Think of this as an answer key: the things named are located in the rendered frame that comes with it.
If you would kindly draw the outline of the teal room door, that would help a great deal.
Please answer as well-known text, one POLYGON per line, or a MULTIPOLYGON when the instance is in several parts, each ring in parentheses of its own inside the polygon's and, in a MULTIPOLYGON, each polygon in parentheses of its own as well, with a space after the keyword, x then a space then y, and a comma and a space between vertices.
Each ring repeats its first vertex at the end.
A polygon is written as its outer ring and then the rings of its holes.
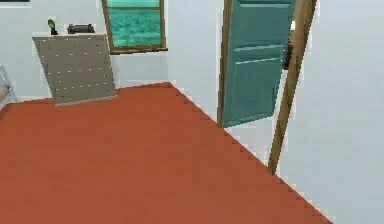
POLYGON ((232 0, 222 125, 274 114, 296 0, 232 0))

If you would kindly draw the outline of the wooden framed window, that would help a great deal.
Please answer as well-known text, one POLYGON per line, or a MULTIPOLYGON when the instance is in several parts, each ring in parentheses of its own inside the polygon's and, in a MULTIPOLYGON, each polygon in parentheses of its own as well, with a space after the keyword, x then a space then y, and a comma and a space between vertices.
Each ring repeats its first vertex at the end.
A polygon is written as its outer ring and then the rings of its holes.
POLYGON ((166 51, 164 0, 101 0, 110 53, 166 51))

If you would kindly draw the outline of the grey chest of drawers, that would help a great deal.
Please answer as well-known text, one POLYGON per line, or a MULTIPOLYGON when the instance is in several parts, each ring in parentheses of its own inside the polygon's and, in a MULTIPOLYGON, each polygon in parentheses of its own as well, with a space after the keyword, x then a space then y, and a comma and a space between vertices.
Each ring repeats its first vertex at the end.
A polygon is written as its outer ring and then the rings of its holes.
POLYGON ((56 106, 116 97, 105 34, 33 37, 56 106))

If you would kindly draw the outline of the black box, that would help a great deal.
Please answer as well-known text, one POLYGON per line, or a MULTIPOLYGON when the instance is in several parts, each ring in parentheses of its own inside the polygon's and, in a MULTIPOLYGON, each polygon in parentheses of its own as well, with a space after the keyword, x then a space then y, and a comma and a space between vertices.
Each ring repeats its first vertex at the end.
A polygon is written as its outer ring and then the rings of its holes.
POLYGON ((77 33, 94 33, 95 29, 92 24, 88 25, 74 25, 70 24, 67 28, 69 34, 77 34, 77 33))

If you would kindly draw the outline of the wooden door frame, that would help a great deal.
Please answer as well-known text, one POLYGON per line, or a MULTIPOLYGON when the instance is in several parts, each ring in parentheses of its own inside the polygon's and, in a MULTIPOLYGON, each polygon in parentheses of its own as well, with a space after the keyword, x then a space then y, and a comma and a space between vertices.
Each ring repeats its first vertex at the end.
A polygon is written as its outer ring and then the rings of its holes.
MULTIPOLYGON (((223 23, 221 28, 220 72, 217 107, 217 125, 220 128, 225 128, 222 125, 222 114, 231 3, 232 0, 224 0, 223 23)), ((295 3, 295 10, 291 22, 289 40, 285 50, 284 64, 277 93, 275 110, 274 114, 268 117, 277 118, 275 121, 274 135, 267 165, 267 169, 270 173, 275 173, 278 167, 316 3, 317 0, 296 0, 295 3)))

